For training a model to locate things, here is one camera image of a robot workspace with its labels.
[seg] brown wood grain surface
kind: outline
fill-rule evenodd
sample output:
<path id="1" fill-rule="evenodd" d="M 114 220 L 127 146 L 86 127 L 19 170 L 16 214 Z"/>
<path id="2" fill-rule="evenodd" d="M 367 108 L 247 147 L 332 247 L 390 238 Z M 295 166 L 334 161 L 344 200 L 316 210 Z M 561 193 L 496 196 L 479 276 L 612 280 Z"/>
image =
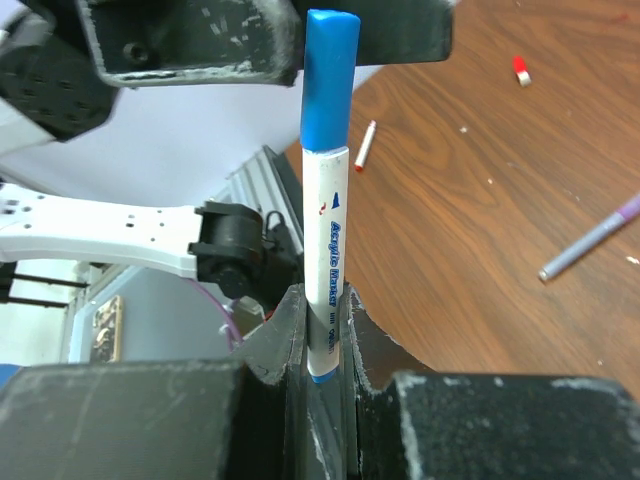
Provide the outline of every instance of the brown wood grain surface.
<path id="1" fill-rule="evenodd" d="M 612 377 L 640 398 L 640 220 L 536 276 L 640 190 L 639 54 L 640 2 L 462 0 L 449 60 L 357 91 L 354 156 L 378 130 L 350 173 L 346 277 L 427 365 Z"/>

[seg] black bracket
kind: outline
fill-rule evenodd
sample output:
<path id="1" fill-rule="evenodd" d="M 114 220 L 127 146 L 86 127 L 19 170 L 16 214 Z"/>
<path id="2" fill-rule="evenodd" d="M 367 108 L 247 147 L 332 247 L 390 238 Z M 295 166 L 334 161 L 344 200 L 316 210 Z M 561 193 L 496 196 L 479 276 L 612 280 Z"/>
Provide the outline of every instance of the black bracket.
<path id="1" fill-rule="evenodd" d="M 207 202 L 196 213 L 202 228 L 189 253 L 197 257 L 198 280 L 217 283 L 228 298 L 249 296 L 273 310 L 299 280 L 284 219 L 263 231 L 260 214 L 243 205 Z"/>

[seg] blue marker tip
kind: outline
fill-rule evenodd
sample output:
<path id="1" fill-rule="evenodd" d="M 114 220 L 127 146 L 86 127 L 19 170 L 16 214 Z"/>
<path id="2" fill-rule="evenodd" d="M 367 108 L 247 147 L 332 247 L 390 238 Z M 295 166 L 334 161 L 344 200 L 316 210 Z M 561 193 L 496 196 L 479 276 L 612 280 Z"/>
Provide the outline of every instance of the blue marker tip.
<path id="1" fill-rule="evenodd" d="M 311 375 L 311 380 L 313 380 L 313 383 L 324 383 L 331 377 L 333 377 L 333 375 L 336 373 L 336 370 L 338 370 L 338 367 L 334 368 L 329 373 L 325 373 L 324 375 L 320 375 L 318 377 L 314 377 L 313 375 Z"/>
<path id="2" fill-rule="evenodd" d="M 314 152 L 347 145 L 360 19 L 309 10 L 300 143 Z"/>

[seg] gray pen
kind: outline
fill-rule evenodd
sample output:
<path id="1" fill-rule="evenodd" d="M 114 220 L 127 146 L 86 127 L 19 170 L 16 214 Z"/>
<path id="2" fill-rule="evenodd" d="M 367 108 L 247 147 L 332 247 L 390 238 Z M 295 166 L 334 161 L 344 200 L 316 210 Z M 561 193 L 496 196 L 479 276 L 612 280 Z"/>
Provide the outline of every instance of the gray pen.
<path id="1" fill-rule="evenodd" d="M 633 220 L 640 214 L 640 193 L 621 206 L 615 213 L 609 215 L 604 222 L 587 233 L 576 243 L 567 248 L 556 258 L 547 263 L 538 272 L 542 281 L 551 280 L 562 273 L 569 265 L 582 257 L 585 253 L 607 238 L 625 223 Z"/>

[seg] red cap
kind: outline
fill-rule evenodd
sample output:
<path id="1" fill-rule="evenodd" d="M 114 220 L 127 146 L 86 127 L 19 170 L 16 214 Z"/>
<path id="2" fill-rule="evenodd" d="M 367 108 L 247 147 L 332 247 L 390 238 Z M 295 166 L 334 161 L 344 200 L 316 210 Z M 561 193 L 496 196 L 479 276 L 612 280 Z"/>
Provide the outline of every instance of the red cap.
<path id="1" fill-rule="evenodd" d="M 527 66 L 524 63 L 522 57 L 513 57 L 513 71 L 518 74 L 527 71 Z"/>

